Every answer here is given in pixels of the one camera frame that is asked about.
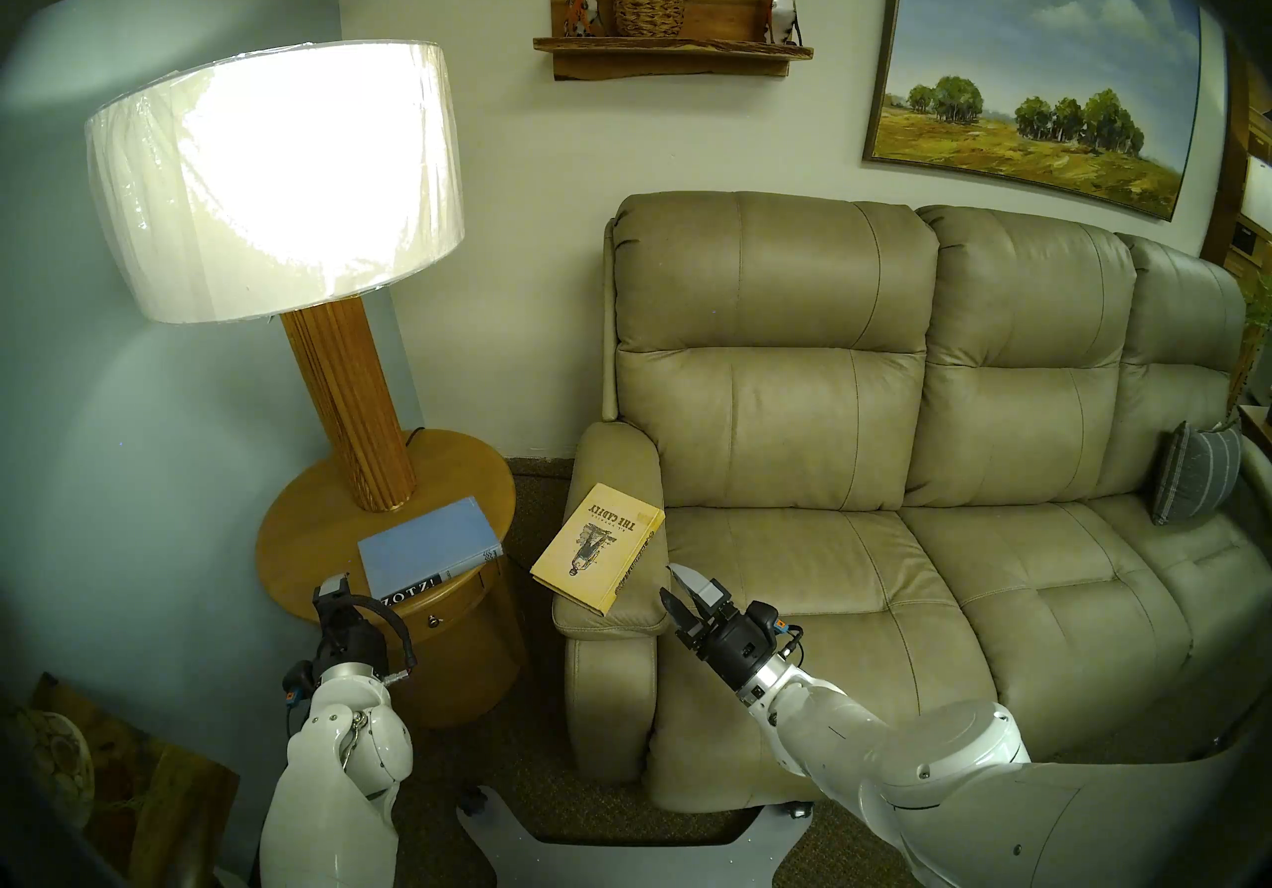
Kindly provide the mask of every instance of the wooden side table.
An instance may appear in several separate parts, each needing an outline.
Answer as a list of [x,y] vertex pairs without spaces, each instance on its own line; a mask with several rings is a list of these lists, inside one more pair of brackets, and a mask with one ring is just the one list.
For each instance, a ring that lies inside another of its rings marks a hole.
[[[508,463],[491,447],[462,433],[421,430],[407,447],[417,476],[415,494],[396,511],[364,511],[354,504],[332,458],[315,463],[279,495],[261,523],[256,569],[284,609],[317,623],[314,588],[347,572],[349,588],[366,594],[357,543],[426,511],[469,495],[500,539],[508,534],[516,491]],[[410,678],[393,686],[393,709],[412,732],[477,719],[529,665],[519,616],[500,557],[440,586],[394,604],[418,659]],[[397,635],[374,614],[389,641],[389,662],[402,668]]]
[[1241,417],[1241,433],[1272,458],[1272,426],[1268,426],[1268,411],[1263,406],[1238,406]]

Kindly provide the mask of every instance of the plastic wrap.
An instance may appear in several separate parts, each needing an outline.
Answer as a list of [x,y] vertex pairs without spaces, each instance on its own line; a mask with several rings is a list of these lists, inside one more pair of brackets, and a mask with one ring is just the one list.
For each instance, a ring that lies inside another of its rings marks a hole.
[[337,42],[173,74],[85,125],[111,251],[168,323],[387,285],[464,235],[440,47]]

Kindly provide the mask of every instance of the gray throw pillow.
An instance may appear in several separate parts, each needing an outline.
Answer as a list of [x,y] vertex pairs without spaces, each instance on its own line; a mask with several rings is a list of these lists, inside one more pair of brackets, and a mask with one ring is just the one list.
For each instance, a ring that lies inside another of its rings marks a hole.
[[1213,511],[1236,486],[1241,430],[1196,430],[1187,422],[1170,435],[1152,495],[1152,522],[1165,525]]

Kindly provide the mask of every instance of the sofa armrest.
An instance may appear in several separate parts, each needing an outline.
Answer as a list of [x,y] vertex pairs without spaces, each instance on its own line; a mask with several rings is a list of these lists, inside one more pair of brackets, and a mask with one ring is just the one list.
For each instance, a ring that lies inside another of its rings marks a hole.
[[1249,436],[1241,436],[1241,480],[1250,485],[1272,514],[1272,461]]
[[566,641],[565,719],[584,777],[640,779],[656,702],[658,639]]
[[1272,461],[1241,436],[1241,472],[1222,511],[1272,560]]
[[[658,448],[649,436],[626,422],[594,422],[583,434],[575,453],[566,515],[574,514],[574,509],[598,483],[663,508],[663,471]],[[658,592],[669,585],[664,523],[645,546],[608,614],[599,617],[558,594],[552,600],[552,623],[566,637],[581,640],[660,635],[670,618]]]

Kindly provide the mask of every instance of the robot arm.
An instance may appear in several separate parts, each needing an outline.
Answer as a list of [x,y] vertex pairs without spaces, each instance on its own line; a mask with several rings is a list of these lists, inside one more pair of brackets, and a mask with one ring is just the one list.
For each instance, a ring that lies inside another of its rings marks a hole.
[[[392,888],[397,831],[391,813],[411,774],[411,735],[388,686],[415,667],[406,626],[389,608],[350,594],[347,578],[314,590],[322,641],[284,679],[289,706],[309,698],[287,742],[287,767],[261,832],[265,888]],[[406,670],[388,672],[384,636],[357,607],[402,636]]]
[[736,693],[782,767],[897,847],[925,885],[1149,883],[1245,746],[1182,765],[1037,765],[1011,712],[990,700],[893,728],[787,662],[803,631],[775,608],[739,612],[717,580],[669,569],[697,609],[661,592],[677,635]]

